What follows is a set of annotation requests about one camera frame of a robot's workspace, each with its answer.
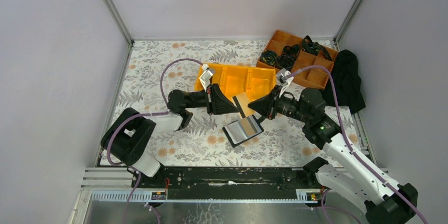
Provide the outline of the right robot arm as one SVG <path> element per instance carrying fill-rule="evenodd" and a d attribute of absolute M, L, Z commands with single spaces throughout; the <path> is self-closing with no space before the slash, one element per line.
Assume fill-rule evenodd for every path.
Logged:
<path fill-rule="evenodd" d="M 276 86 L 248 107 L 267 119 L 282 114 L 303 122 L 306 139 L 345 169 L 341 173 L 316 157 L 303 167 L 309 184 L 318 183 L 357 205 L 369 223 L 406 223 L 416 215 L 416 188 L 391 178 L 352 145 L 339 124 L 325 113 L 326 102 L 318 89 L 304 89 L 299 99 L 280 91 Z"/>

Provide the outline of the black leather card holder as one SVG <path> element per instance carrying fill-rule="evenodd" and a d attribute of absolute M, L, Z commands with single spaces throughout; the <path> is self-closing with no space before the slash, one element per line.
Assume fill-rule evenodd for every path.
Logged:
<path fill-rule="evenodd" d="M 233 148 L 264 132 L 254 115 L 236 120 L 222 128 Z"/>

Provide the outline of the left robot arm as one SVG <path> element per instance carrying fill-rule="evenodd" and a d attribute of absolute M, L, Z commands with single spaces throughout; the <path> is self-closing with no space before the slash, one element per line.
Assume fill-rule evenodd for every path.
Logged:
<path fill-rule="evenodd" d="M 153 134 L 186 128 L 193 116 L 188 111 L 190 108 L 205 108 L 210 115 L 238 112 L 216 83 L 196 92 L 172 90 L 167 107 L 167 111 L 145 114 L 126 108 L 102 137 L 101 147 L 108 156 L 119 160 L 118 165 L 124 164 L 153 177 L 162 167 L 159 161 L 145 153 Z"/>

